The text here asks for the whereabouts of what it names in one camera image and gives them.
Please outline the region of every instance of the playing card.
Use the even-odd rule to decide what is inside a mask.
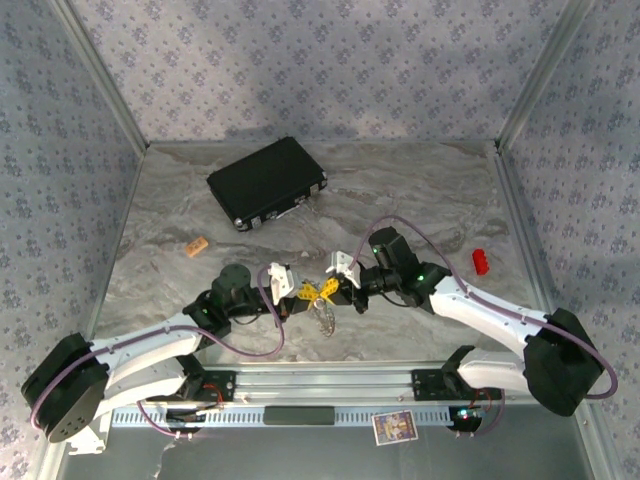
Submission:
[[[372,420],[378,446],[418,439],[416,422],[410,410],[373,415]]]

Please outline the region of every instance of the patterned wallpaper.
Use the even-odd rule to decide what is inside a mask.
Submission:
[[[73,0],[148,141],[495,138],[565,0]]]
[[[0,478],[38,435],[19,387],[86,324],[137,164],[44,1],[0,2]]]
[[[620,377],[604,402],[640,478],[640,4],[599,2],[512,148],[561,303]]]

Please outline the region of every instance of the gray marble floor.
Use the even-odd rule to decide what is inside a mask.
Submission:
[[[289,263],[303,278],[321,282],[332,250],[351,252],[368,224],[396,213],[442,245],[472,284],[527,304],[528,287],[499,203],[490,161],[491,143],[305,144],[329,176],[328,187],[301,208],[261,228],[239,233],[212,196],[206,177],[261,145],[184,145],[151,148],[121,241],[97,323],[108,337],[153,325],[209,288],[220,269],[243,263],[255,274],[272,261]],[[413,232],[397,227],[420,258],[437,257]],[[191,259],[186,244],[204,236],[210,246]],[[475,248],[488,254],[491,271],[477,277]],[[372,264],[366,251],[362,258]],[[273,361],[444,360],[461,344],[500,348],[452,320],[373,299],[358,315],[335,307],[336,331],[322,335],[308,314],[285,325],[286,345]],[[234,326],[229,343],[268,351],[277,343],[273,322]],[[207,362],[242,361],[214,346]]]

